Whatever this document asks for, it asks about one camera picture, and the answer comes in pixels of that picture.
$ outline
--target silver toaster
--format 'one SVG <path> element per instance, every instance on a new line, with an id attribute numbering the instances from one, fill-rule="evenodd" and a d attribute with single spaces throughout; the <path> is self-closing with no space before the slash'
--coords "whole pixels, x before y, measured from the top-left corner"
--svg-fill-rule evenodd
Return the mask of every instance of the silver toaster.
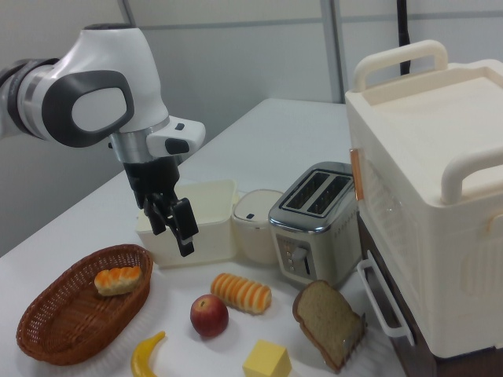
<path id="1" fill-rule="evenodd" d="M 361 257 L 351 165 L 312 166 L 269 212 L 281 272 L 308 284 L 336 286 Z"/>

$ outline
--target plastic storage box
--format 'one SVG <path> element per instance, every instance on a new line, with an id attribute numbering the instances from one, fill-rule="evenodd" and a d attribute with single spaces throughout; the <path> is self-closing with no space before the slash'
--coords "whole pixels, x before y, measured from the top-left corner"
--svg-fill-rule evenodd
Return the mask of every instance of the plastic storage box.
<path id="1" fill-rule="evenodd" d="M 435 68 L 366 85 L 422 57 Z M 363 59 L 347 93 L 360 215 L 437 357 L 503 345 L 502 86 L 501 62 L 423 41 Z"/>
<path id="2" fill-rule="evenodd" d="M 233 211 L 238 247 L 254 262 L 265 265 L 277 263 L 269 211 L 283 192 L 255 190 L 244 195 Z"/>
<path id="3" fill-rule="evenodd" d="M 231 259 L 236 255 L 232 230 L 233 206 L 239 200 L 234 180 L 209 181 L 174 188 L 177 197 L 188 198 L 199 232 L 193 237 L 195 251 L 182 257 L 170 229 L 154 236 L 149 219 L 141 210 L 136 233 L 154 262 L 161 267 L 203 264 Z"/>

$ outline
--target brown woven basket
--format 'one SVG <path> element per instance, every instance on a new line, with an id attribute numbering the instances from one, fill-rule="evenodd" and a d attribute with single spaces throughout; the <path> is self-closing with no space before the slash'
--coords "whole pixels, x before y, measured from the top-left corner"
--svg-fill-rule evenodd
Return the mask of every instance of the brown woven basket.
<path id="1" fill-rule="evenodd" d="M 102 297 L 94 277 L 103 269 L 141 267 L 142 280 L 125 295 Z M 129 324 L 150 292 L 152 258 L 138 245 L 94 252 L 66 270 L 27 308 L 17 344 L 28 356 L 55 365 L 78 364 L 102 351 Z"/>

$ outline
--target apple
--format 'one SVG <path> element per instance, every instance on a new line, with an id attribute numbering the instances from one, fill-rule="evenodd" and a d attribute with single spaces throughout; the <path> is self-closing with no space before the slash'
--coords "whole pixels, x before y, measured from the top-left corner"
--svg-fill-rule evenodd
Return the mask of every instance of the apple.
<path id="1" fill-rule="evenodd" d="M 202 295 L 190 308 L 190 322 L 201 336 L 214 337 L 227 328 L 229 310 L 219 297 Z"/>

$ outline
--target tabletop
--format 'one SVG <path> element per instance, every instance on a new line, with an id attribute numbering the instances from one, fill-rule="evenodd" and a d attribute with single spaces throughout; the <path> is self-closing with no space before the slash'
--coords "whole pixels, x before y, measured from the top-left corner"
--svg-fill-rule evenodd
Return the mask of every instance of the tabletop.
<path id="1" fill-rule="evenodd" d="M 269 99 L 253 108 L 179 170 L 179 185 L 232 178 L 241 195 L 255 189 L 285 191 L 306 169 L 321 161 L 349 163 L 350 138 L 342 104 Z M 0 258 L 0 374 L 8 376 L 130 375 L 134 347 L 158 331 L 167 337 L 152 354 L 158 376 L 240 376 L 242 364 L 259 339 L 285 346 L 290 377 L 330 376 L 321 354 L 292 315 L 299 288 L 276 266 L 236 258 L 171 269 L 154 267 L 149 297 L 121 334 L 95 357 L 57 367 L 26 356 L 16 345 L 16 329 L 30 303 L 67 268 L 101 248 L 141 240 L 134 232 L 138 208 L 124 172 L 88 195 L 36 234 Z M 268 284 L 271 307 L 262 316 L 229 309 L 229 326 L 213 339 L 202 339 L 189 320 L 192 302 L 209 293 L 221 272 Z M 340 288 L 368 331 L 341 376 L 405 374 L 382 332 L 357 273 Z"/>

